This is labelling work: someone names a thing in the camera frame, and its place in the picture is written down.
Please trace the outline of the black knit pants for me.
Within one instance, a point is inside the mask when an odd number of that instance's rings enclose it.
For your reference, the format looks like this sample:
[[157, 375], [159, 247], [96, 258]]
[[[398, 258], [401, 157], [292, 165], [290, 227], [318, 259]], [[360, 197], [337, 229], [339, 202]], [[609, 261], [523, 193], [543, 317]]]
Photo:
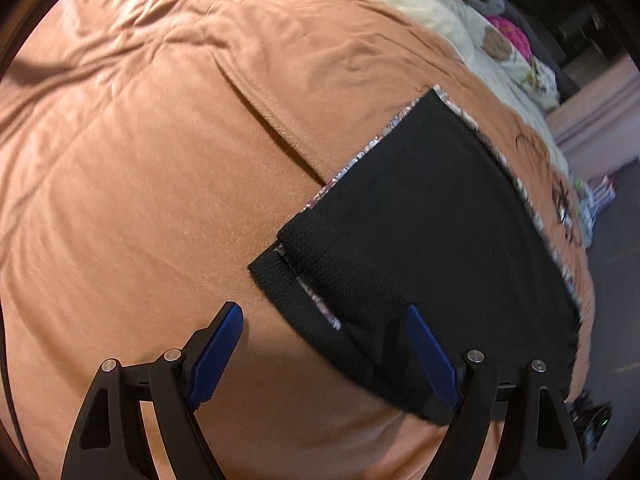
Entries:
[[505, 384], [544, 361], [568, 393], [578, 310], [524, 197], [428, 92], [282, 226], [250, 274], [337, 370], [446, 425], [470, 350]]

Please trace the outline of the white storage box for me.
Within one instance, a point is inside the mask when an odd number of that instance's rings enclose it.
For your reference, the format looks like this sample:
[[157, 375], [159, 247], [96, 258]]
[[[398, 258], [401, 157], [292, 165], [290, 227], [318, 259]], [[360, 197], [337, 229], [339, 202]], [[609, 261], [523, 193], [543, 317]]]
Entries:
[[615, 179], [610, 174], [586, 181], [575, 178], [574, 189], [578, 196], [578, 218], [582, 228], [582, 240], [586, 247], [592, 244], [593, 230], [598, 215], [616, 199]]

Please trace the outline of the right pink curtain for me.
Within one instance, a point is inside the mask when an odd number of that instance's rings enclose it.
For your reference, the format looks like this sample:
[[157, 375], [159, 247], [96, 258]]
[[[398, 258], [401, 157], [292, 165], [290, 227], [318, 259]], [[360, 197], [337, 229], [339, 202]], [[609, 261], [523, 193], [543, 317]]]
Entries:
[[592, 180], [639, 157], [639, 84], [626, 55], [548, 115], [575, 177]]

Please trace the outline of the orange blanket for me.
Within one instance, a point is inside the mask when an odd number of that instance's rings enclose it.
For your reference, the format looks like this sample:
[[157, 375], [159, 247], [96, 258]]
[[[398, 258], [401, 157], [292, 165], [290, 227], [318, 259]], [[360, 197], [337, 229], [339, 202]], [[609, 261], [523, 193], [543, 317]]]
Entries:
[[433, 87], [524, 122], [378, 0], [60, 0], [1, 86], [1, 303], [40, 477], [102, 360], [152, 358], [235, 300], [247, 332], [198, 415], [224, 472], [418, 478], [442, 427], [338, 372], [248, 266], [324, 185], [288, 142], [306, 115]]

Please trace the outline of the bear print pillow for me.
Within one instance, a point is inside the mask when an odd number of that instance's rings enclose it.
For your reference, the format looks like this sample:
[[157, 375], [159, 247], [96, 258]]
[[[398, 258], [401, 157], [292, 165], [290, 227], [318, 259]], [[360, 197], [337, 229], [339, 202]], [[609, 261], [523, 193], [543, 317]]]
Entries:
[[474, 34], [478, 45], [518, 88], [526, 93], [545, 112], [560, 105], [560, 92], [554, 71], [534, 57], [530, 62], [521, 56], [509, 40], [487, 18], [473, 15]]

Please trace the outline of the pink fluffy cloth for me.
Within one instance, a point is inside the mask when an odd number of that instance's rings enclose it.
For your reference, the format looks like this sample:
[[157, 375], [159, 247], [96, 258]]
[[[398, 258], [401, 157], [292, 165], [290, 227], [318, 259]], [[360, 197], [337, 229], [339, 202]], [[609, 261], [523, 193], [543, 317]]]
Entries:
[[530, 43], [526, 33], [523, 32], [518, 25], [515, 25], [513, 22], [504, 18], [503, 16], [488, 16], [488, 21], [491, 22], [498, 29], [499, 32], [506, 37], [507, 40], [510, 41], [512, 46], [521, 53], [521, 56], [526, 59], [527, 62], [530, 62], [534, 57], [532, 48], [530, 47]]

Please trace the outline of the grey plush toy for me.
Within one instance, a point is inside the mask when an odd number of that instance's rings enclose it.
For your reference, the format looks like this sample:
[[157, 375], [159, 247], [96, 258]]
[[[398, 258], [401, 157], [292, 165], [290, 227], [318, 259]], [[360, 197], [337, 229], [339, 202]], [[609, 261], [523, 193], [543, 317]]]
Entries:
[[470, 0], [469, 5], [484, 16], [497, 16], [506, 10], [504, 0]]

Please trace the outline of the cream bed sheet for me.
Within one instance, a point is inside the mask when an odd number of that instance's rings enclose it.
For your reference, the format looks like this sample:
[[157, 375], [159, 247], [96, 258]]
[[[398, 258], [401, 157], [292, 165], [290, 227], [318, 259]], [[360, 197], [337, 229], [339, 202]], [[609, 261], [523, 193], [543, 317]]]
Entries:
[[506, 44], [505, 54], [491, 53], [486, 41], [506, 36], [463, 0], [378, 1], [445, 38], [466, 67], [539, 133], [552, 164], [568, 173], [567, 160], [546, 122], [546, 114], [560, 104], [555, 74], [547, 64], [536, 56], [526, 58], [512, 42]]

